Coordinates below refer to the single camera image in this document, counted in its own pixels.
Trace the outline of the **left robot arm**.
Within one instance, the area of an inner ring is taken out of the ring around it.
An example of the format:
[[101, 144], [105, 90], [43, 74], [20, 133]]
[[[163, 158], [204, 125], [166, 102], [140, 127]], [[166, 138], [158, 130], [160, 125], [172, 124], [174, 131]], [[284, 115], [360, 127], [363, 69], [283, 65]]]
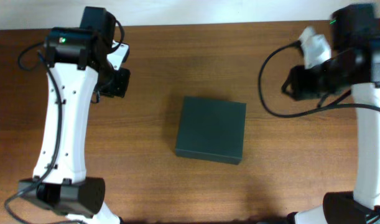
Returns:
[[121, 223], [107, 206], [105, 182], [88, 177], [85, 138], [90, 105], [102, 96], [124, 97], [129, 46], [115, 41], [122, 30], [105, 8], [87, 6], [77, 28], [55, 27], [39, 54], [48, 78], [48, 104], [41, 152], [31, 178], [17, 196], [66, 223]]

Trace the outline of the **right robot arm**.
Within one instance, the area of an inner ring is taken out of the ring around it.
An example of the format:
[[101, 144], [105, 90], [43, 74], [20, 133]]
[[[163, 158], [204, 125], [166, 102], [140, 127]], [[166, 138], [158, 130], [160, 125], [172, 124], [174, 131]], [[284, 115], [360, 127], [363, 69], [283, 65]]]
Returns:
[[351, 4], [332, 15], [332, 44], [306, 28], [297, 47], [305, 63], [291, 69], [282, 91], [295, 100], [347, 89], [358, 126], [358, 170], [351, 192], [330, 192], [291, 223], [380, 223], [380, 30], [372, 4]]

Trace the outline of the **dark green box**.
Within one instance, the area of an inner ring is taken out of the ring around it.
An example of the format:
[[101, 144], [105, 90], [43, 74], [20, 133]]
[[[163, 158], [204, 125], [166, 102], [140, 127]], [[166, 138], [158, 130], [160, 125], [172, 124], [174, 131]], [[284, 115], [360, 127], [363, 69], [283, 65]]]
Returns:
[[245, 103], [186, 96], [176, 155], [238, 165], [243, 160], [245, 118]]

